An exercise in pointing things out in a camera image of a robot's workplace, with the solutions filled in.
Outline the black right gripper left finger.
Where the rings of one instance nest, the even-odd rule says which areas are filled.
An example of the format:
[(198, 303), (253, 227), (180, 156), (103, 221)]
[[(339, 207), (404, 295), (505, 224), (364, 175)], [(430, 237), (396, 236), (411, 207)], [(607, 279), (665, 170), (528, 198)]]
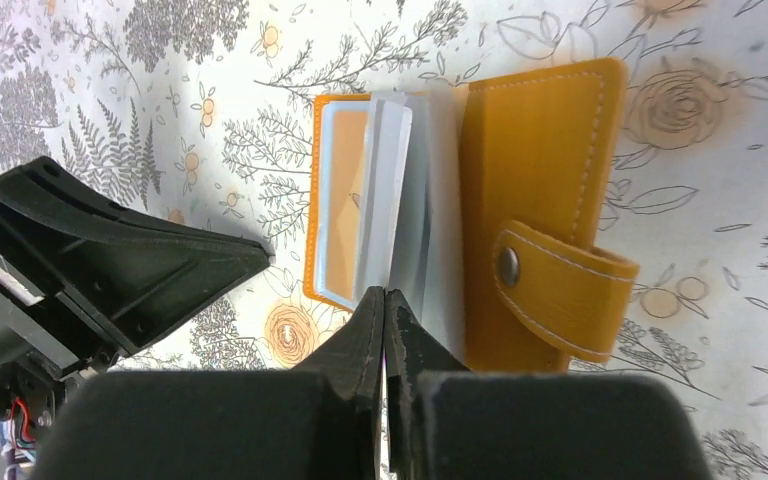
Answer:
[(54, 422), (36, 479), (374, 479), (386, 294), (286, 370), (114, 371)]

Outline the yellow leather card holder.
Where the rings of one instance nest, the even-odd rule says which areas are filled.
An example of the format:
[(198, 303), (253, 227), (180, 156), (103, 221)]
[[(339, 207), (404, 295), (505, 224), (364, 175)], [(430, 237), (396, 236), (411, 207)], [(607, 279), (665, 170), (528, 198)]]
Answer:
[[(305, 294), (356, 310), (398, 289), (468, 367), (562, 372), (608, 361), (639, 268), (595, 237), (627, 68), (603, 57), (420, 92), (313, 106)], [(325, 289), (326, 108), (368, 114), (353, 301)]]

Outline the orange card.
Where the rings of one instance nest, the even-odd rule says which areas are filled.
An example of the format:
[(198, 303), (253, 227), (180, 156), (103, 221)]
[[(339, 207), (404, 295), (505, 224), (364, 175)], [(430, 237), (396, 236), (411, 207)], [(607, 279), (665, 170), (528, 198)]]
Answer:
[(330, 153), (324, 286), (343, 304), (353, 301), (367, 117), (364, 103), (339, 102), (326, 108)]

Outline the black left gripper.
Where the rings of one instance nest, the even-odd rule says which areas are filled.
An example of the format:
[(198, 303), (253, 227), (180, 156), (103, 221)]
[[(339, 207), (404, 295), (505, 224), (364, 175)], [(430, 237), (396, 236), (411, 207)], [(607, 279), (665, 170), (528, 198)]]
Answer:
[(0, 421), (46, 437), (117, 353), (150, 347), (268, 265), (254, 240), (126, 208), (51, 158), (0, 175)]

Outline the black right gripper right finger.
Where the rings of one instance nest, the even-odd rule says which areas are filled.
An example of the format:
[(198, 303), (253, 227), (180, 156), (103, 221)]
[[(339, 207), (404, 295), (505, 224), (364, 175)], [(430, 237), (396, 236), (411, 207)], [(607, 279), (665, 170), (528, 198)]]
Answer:
[(625, 375), (478, 373), (385, 297), (390, 467), (400, 479), (708, 479), (682, 405)]

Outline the floral patterned table mat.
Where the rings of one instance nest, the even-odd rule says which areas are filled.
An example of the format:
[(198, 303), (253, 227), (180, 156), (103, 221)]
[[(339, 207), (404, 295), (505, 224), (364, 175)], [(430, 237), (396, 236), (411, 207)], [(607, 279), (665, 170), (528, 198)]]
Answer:
[(302, 292), (320, 93), (628, 67), (598, 244), (641, 267), (608, 364), (669, 385), (714, 474), (768, 479), (768, 1), (0, 1), (0, 173), (276, 250), (131, 368), (290, 367), (346, 314)]

